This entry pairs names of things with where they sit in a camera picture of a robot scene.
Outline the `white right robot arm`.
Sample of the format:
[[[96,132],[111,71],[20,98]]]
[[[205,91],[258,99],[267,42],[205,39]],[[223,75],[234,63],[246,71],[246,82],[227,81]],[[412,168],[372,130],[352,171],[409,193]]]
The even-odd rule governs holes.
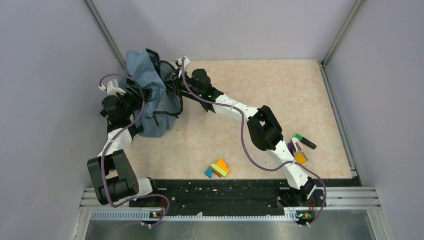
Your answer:
[[[207,111],[239,121],[241,145],[249,161],[266,172],[284,171],[288,185],[294,191],[293,200],[297,205],[307,206],[313,200],[317,190],[317,184],[311,177],[314,172],[295,160],[285,142],[283,128],[268,106],[252,107],[228,97],[212,86],[204,69],[195,70],[192,77],[188,77],[187,72],[180,69],[174,85],[178,92],[189,94],[191,99],[201,103]],[[251,157],[245,143],[245,128],[248,129],[253,145],[276,161],[276,168],[263,167]]]

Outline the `blue student backpack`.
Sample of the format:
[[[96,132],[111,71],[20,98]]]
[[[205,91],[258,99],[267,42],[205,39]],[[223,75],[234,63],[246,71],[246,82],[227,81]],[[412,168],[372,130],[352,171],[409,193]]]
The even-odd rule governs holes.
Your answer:
[[[150,49],[143,52],[129,51],[125,60],[125,74],[134,79],[143,90],[150,90],[141,119],[135,124],[143,128],[139,135],[161,138],[166,131],[173,128],[184,110],[183,97],[166,87],[166,83],[173,83],[177,70]]]

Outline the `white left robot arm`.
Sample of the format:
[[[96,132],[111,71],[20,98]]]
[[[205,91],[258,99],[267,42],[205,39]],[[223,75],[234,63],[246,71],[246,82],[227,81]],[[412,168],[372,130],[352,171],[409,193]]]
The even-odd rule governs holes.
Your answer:
[[[116,208],[121,200],[140,192],[139,181],[130,166],[126,150],[144,129],[136,123],[143,114],[151,90],[113,85],[101,85],[99,88],[107,93],[102,100],[100,114],[107,120],[108,140],[98,156],[87,162],[87,168],[98,202],[102,206]]]

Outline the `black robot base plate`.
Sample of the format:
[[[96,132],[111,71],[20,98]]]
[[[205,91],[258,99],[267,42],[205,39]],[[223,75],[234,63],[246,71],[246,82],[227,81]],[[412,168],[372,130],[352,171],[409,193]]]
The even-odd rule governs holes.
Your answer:
[[[285,179],[151,180],[153,192],[170,201],[168,217],[265,217],[283,216],[285,208],[318,210],[330,193],[321,183],[310,199],[289,187]]]

